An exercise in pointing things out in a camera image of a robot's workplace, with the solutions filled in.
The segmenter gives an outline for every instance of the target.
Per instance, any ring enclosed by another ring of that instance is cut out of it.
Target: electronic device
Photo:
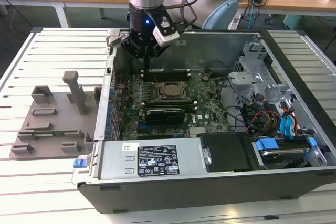
[[[75,161],[78,190],[100,213],[126,218],[298,198],[334,181],[336,126],[278,36],[185,31],[142,71],[113,46],[95,145]]]

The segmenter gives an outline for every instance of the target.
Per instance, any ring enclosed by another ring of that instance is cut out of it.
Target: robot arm
[[[130,33],[121,45],[132,55],[152,58],[179,38],[179,29],[167,13],[163,1],[129,0]]]
[[[195,24],[205,29],[223,28],[224,24],[233,19],[238,8],[237,0],[129,0],[129,2],[130,32],[121,45],[132,56],[143,58],[145,61],[159,56],[195,21],[197,21]]]

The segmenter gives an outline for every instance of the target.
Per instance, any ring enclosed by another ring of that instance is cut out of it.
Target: white label sticker
[[[123,151],[137,151],[138,147],[139,147],[138,143],[122,144],[122,150]]]

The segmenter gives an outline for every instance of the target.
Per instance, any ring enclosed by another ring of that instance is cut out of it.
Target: blue connector
[[[74,168],[85,168],[86,167],[86,158],[76,158],[73,162]]]
[[[309,142],[309,144],[310,144],[310,146],[311,146],[312,148],[315,147],[315,146],[317,146],[317,142],[316,142],[315,138],[313,138],[313,137],[310,137],[310,138],[308,139],[308,142]]]
[[[174,138],[179,138],[182,136],[182,133],[174,133]]]
[[[294,139],[294,136],[291,135],[291,125],[293,123],[293,119],[289,116],[281,118],[280,121],[280,132],[288,136],[290,139]]]
[[[275,138],[259,139],[258,141],[256,141],[256,145],[259,151],[279,149],[279,145]]]

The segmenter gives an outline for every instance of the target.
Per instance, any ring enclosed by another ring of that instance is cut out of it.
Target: blue tab
[[[312,148],[313,148],[314,146],[317,146],[317,142],[316,142],[315,138],[313,138],[313,137],[310,137],[310,138],[308,139],[308,142],[309,142],[309,144],[311,145]]]
[[[286,118],[281,118],[281,121],[280,121],[280,132],[281,133],[285,132],[285,126],[286,126]]]
[[[279,145],[275,138],[263,138],[256,141],[259,151],[279,149]]]
[[[293,122],[293,119],[291,117],[288,117],[287,122],[286,122],[286,128],[285,128],[285,136],[291,137],[290,128],[292,126],[292,122]]]
[[[256,141],[256,145],[259,151],[262,151],[264,149],[264,146],[262,145],[262,142],[260,140]]]
[[[84,158],[76,158],[73,163],[74,168],[85,168],[86,167],[86,159]]]

